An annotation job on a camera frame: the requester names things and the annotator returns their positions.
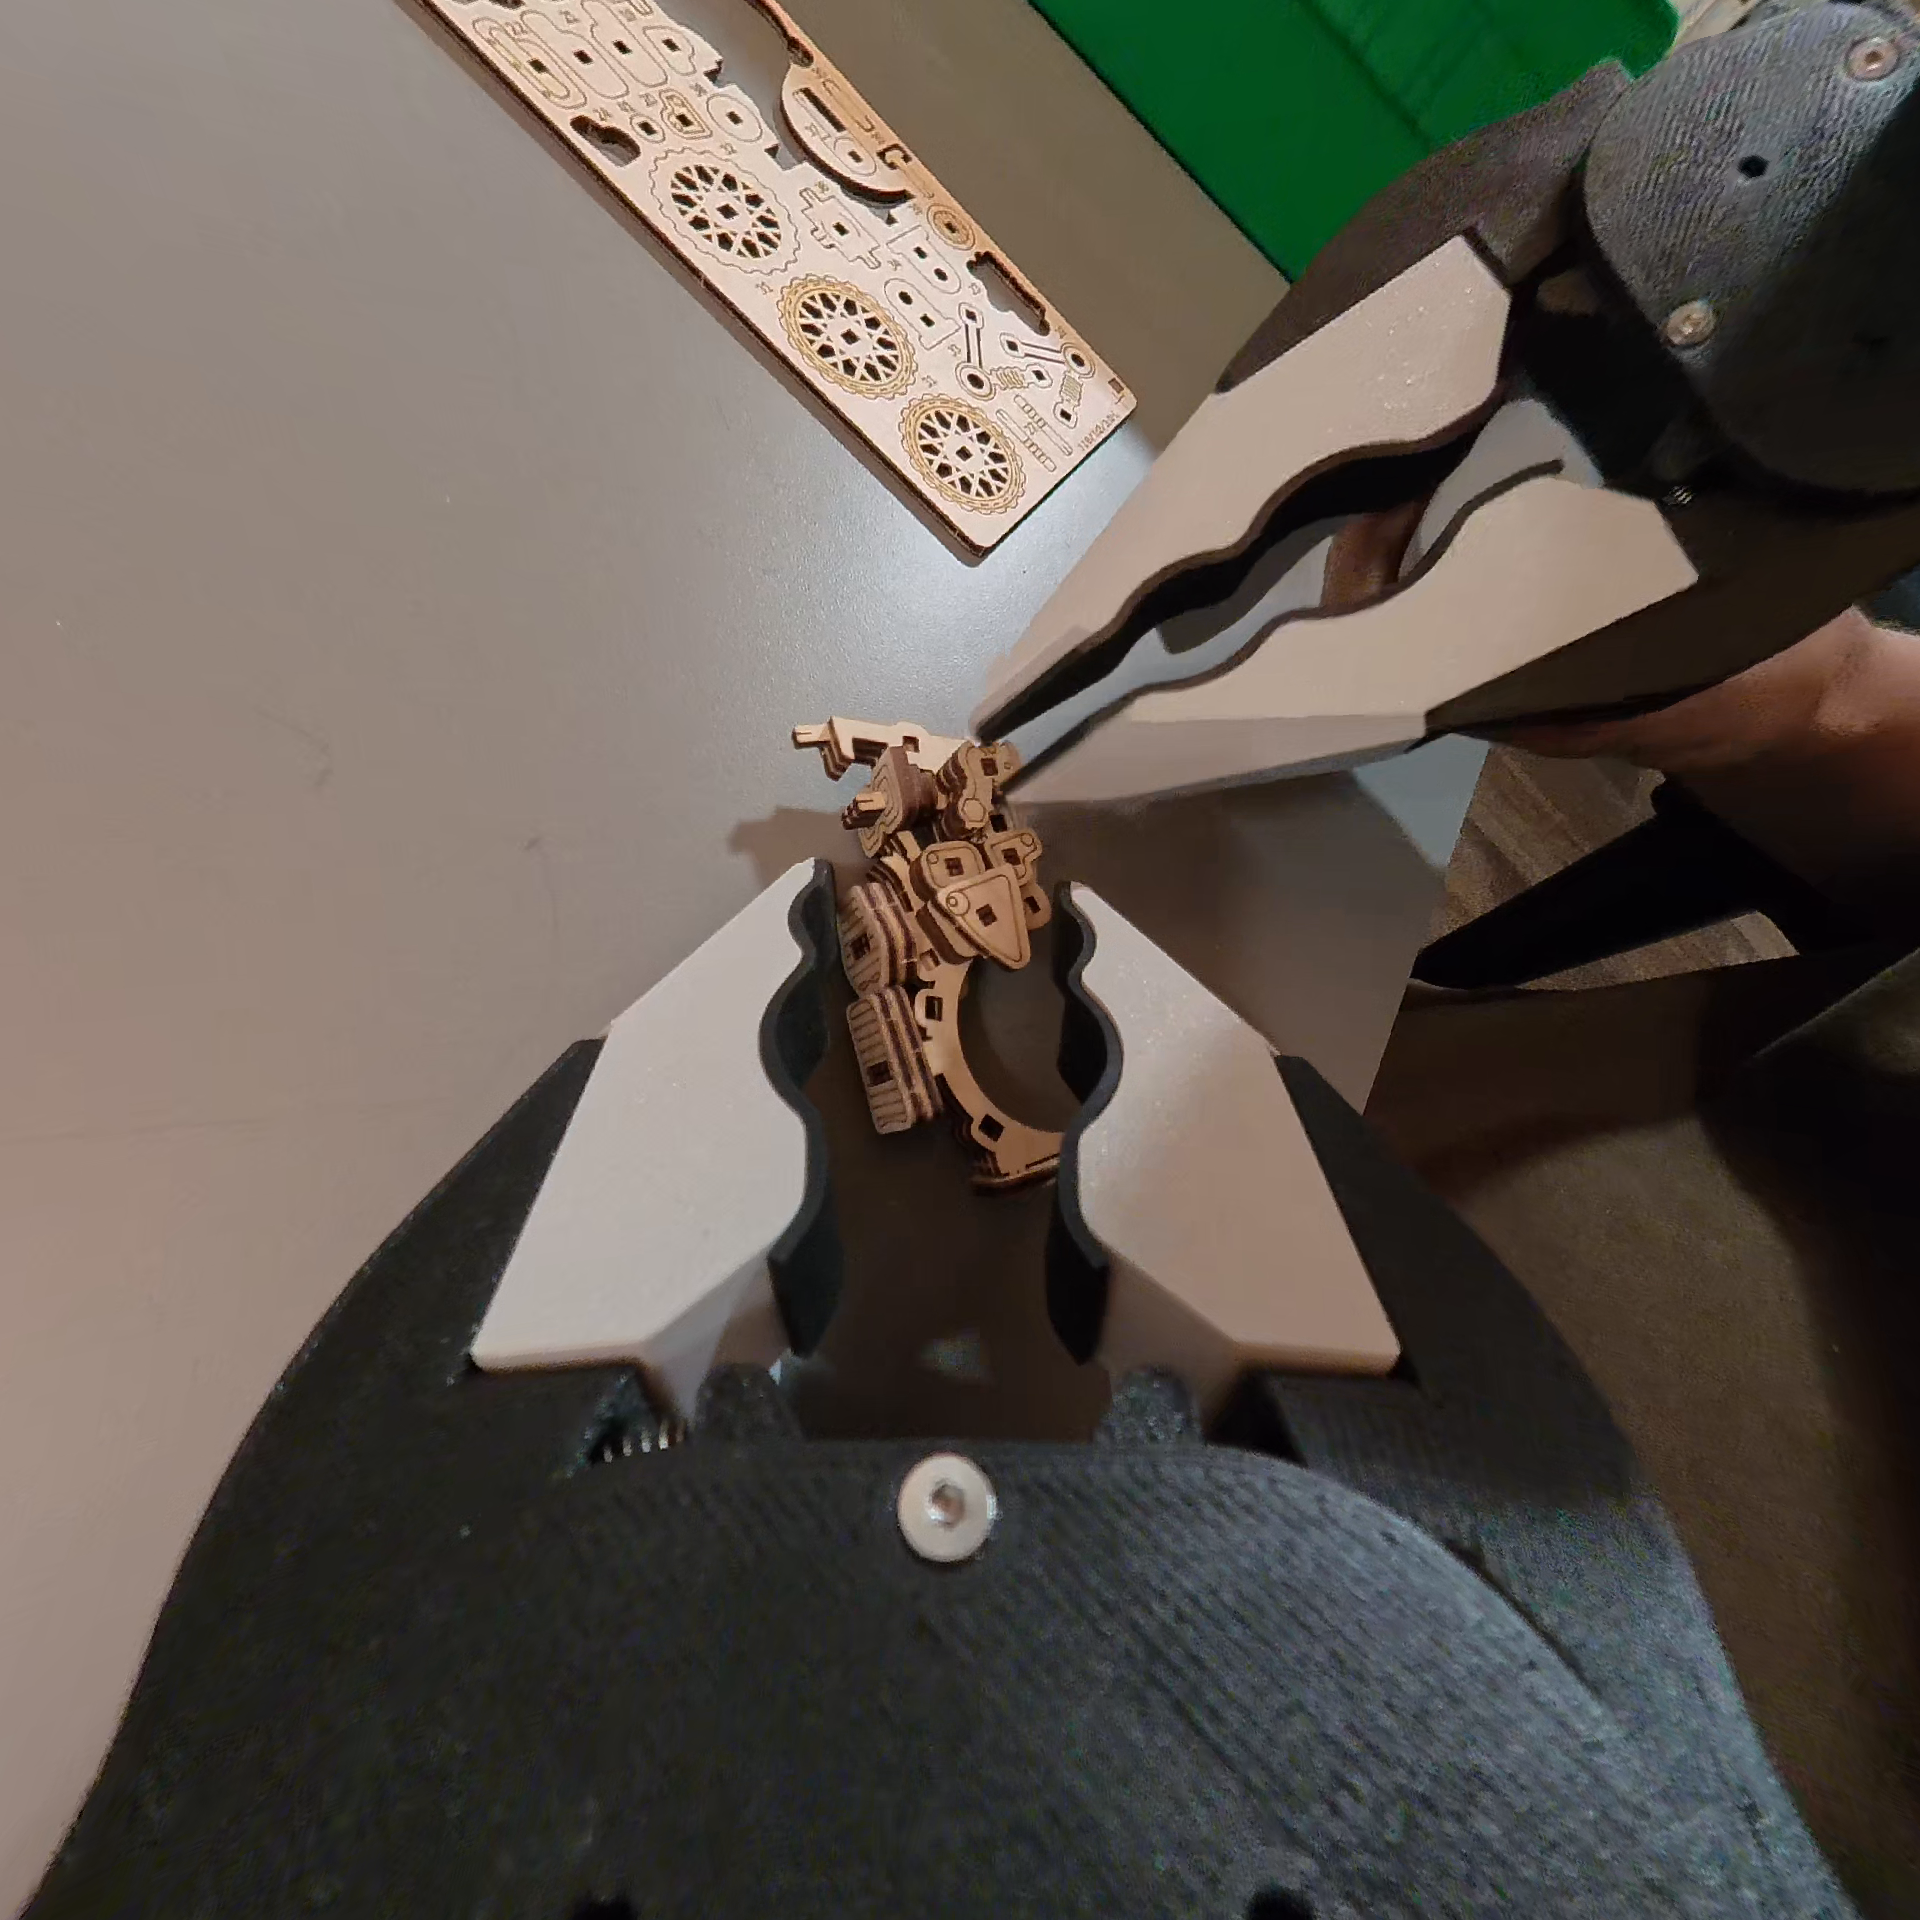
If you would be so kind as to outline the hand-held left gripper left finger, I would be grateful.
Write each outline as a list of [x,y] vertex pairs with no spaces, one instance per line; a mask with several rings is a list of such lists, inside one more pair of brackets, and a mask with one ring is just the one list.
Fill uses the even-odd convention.
[[619,1362],[693,1413],[716,1362],[824,1339],[833,868],[799,861],[608,1029],[472,1344],[489,1373]]

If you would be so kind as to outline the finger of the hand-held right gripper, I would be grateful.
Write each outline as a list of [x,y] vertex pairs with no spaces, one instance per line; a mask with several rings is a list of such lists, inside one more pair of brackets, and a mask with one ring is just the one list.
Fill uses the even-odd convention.
[[1112,648],[1200,590],[1322,474],[1451,440],[1492,397],[1511,295],[1464,236],[1210,395],[996,660],[977,732],[1002,735],[1099,682]]
[[1274,622],[1240,660],[1095,723],[1017,795],[1106,805],[1404,752],[1453,696],[1693,583],[1652,500],[1527,475],[1466,511],[1404,588]]

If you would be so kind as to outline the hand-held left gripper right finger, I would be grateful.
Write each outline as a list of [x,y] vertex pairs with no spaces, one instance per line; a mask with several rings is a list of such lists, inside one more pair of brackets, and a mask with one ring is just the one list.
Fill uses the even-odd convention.
[[1401,1344],[1283,1058],[1084,885],[1064,915],[1061,1074],[1082,1098],[1048,1230],[1048,1315],[1112,1378],[1387,1375]]

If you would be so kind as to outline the wooden model assembly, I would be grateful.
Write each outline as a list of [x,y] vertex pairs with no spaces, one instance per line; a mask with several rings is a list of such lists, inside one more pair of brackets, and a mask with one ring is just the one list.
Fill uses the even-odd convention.
[[873,1128],[900,1135],[946,1118],[977,1188],[1048,1179],[1065,1138],[996,1104],[963,1042],[975,966],[1025,970],[1049,923],[1042,842],[1007,795],[1023,754],[1007,741],[847,715],[794,726],[791,741],[833,780],[867,772],[843,808],[867,868],[840,896],[837,936]]

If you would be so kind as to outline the grey desk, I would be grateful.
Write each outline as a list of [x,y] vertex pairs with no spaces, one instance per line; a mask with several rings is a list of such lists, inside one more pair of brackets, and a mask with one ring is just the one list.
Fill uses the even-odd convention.
[[4,4],[4,1916],[354,1268],[1280,300],[1029,4],[791,11],[1137,392],[985,559],[418,4]]

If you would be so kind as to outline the person's right hand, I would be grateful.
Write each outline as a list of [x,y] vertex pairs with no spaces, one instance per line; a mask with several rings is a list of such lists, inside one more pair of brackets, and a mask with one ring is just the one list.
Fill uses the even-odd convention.
[[1500,725],[1479,738],[1668,778],[1796,772],[1858,794],[1900,794],[1915,805],[1915,575],[1675,703],[1615,720]]

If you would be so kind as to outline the green plastic bin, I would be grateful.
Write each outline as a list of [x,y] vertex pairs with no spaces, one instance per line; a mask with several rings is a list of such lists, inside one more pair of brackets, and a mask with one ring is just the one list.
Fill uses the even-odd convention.
[[1297,280],[1384,186],[1619,60],[1667,3],[1037,3],[1245,238]]

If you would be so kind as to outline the black chair base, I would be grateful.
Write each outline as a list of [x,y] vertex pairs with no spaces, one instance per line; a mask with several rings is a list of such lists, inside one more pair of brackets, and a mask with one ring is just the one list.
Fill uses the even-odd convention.
[[1520,987],[1747,915],[1765,916],[1802,954],[1879,940],[1667,780],[1644,823],[1436,940],[1410,974],[1439,989]]

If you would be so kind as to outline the wooden puzzle sheet with wheels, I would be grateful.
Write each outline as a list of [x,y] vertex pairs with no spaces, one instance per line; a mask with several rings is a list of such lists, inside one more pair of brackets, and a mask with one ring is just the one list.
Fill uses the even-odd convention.
[[963,544],[988,554],[1137,397],[780,4],[768,106],[665,4],[432,3]]

